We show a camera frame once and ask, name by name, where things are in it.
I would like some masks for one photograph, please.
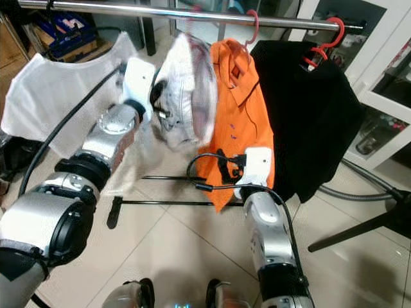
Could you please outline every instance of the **red hanger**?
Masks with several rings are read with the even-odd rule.
[[[237,85],[237,84],[238,84],[238,76],[239,76],[239,75],[244,75],[244,73],[245,73],[245,72],[241,69],[241,66],[238,65],[238,63],[237,63],[237,61],[236,61],[236,58],[237,58],[238,55],[240,55],[240,53],[241,53],[242,51],[243,51],[243,52],[246,52],[246,54],[247,54],[247,60],[248,60],[248,63],[250,64],[250,54],[249,54],[249,51],[247,50],[247,45],[254,43],[254,41],[255,41],[256,38],[257,38],[258,29],[259,29],[259,19],[258,19],[258,14],[257,14],[257,12],[256,12],[255,10],[248,10],[247,15],[253,15],[253,16],[254,16],[254,18],[256,19],[256,20],[255,20],[256,28],[255,28],[255,30],[254,30],[254,34],[253,34],[251,40],[246,40],[245,43],[244,43],[244,45],[242,45],[241,47],[239,47],[239,48],[233,53],[233,61],[234,61],[234,64],[235,64],[235,68],[234,68],[234,69],[232,70],[232,72],[230,73],[230,75],[231,75],[231,78],[230,78],[230,79],[231,79],[231,82],[232,82],[234,85]]]
[[[326,52],[324,51],[324,49],[332,48],[332,47],[338,45],[340,43],[340,41],[342,40],[342,37],[344,36],[344,32],[345,32],[344,22],[341,19],[339,19],[338,17],[330,17],[329,19],[327,19],[327,21],[333,21],[333,22],[337,23],[340,26],[340,33],[337,35],[336,39],[333,42],[324,43],[320,47],[313,47],[313,48],[310,49],[310,51],[314,51],[314,52],[319,53],[323,57],[324,60],[328,60],[328,56],[327,56]],[[309,58],[304,57],[303,60],[305,62],[307,62],[308,64],[314,66],[314,67],[318,67],[318,64],[314,63]]]
[[[258,19],[258,14],[257,14],[257,12],[254,11],[254,10],[248,10],[247,15],[253,15],[254,18],[256,19],[256,21],[255,21],[256,29],[254,30],[254,34],[253,34],[251,40],[246,40],[246,41],[245,41],[244,48],[247,48],[247,45],[248,45],[248,44],[254,43],[254,41],[255,41],[256,38],[257,38],[258,29],[259,29],[259,19]]]
[[[201,12],[201,6],[199,4],[196,4],[195,6],[192,7],[191,12],[192,13]],[[192,41],[191,41],[191,30],[192,30],[192,28],[193,28],[193,19],[189,18],[187,23],[186,23],[186,33],[188,34],[190,44],[192,44]]]

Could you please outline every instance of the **tile floor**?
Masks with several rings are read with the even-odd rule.
[[[157,55],[148,59],[158,65],[170,42],[160,42]],[[156,307],[175,303],[204,307],[208,281],[219,278],[231,281],[252,307],[259,307],[261,297],[241,208],[216,214],[212,207],[123,205],[117,227],[107,228],[115,194],[133,200],[205,199],[181,182],[138,180],[142,174],[183,175],[189,161],[189,155],[172,153],[160,142],[147,142],[144,137],[151,133],[137,136],[136,146],[103,191],[83,254],[55,269],[40,286],[39,295],[54,308],[97,308],[124,281],[150,277]],[[150,148],[151,156],[142,148]],[[45,179],[57,160],[49,152],[31,185]],[[395,162],[384,163],[376,173],[399,188],[411,189],[411,170]],[[376,193],[344,166],[328,185],[350,193]],[[16,179],[3,199],[5,209],[17,196],[18,186]],[[316,307],[411,308],[409,239],[380,228],[319,252],[306,249],[321,237],[384,212],[384,202],[347,202],[318,192],[304,204],[294,197],[288,205]]]

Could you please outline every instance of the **white cloth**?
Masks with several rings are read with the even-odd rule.
[[[9,135],[46,140],[54,127],[109,72],[137,56],[128,34],[122,32],[105,55],[81,64],[52,62],[36,54],[13,79],[6,95],[1,129]],[[73,116],[51,142],[61,157],[70,157],[91,126],[110,105],[119,102],[121,87],[114,75]]]
[[[218,93],[208,46],[181,33],[168,51],[155,84],[163,81],[166,86],[152,103],[168,113],[159,117],[167,145],[184,150],[209,143]]]

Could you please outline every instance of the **black chair leg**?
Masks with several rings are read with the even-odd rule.
[[[151,0],[140,0],[140,4],[150,6]],[[155,39],[154,39],[154,28],[153,19],[149,17],[143,17],[143,31],[144,39],[146,42],[147,55],[152,56],[155,54]]]
[[[326,239],[321,239],[318,242],[315,242],[308,247],[309,252],[316,252],[317,250],[326,248],[328,246],[338,244],[346,239],[350,239],[354,236],[358,236],[360,234],[364,234],[368,231],[377,229],[379,227],[384,226],[387,222],[392,220],[394,216],[397,215],[397,211],[395,209],[391,210],[390,212],[384,213],[382,215],[376,216],[370,220],[367,220],[364,223],[360,223],[353,228],[347,229]]]

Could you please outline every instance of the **orange shirt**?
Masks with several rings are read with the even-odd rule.
[[[254,61],[244,51],[239,53],[239,48],[240,43],[231,38],[211,46],[211,60],[218,85],[218,106],[213,138],[208,146],[199,150],[200,153],[216,153],[222,149],[225,156],[234,157],[244,154],[245,149],[251,146],[268,147],[274,153],[273,132]],[[235,67],[242,72],[238,79],[231,77],[231,72],[234,71],[235,75]],[[237,168],[230,165],[231,173]],[[198,175],[206,178],[207,184],[223,185],[217,158],[203,157],[196,166]],[[267,184],[269,187],[274,184],[274,155]],[[206,194],[220,212],[231,199],[233,190],[215,190]]]

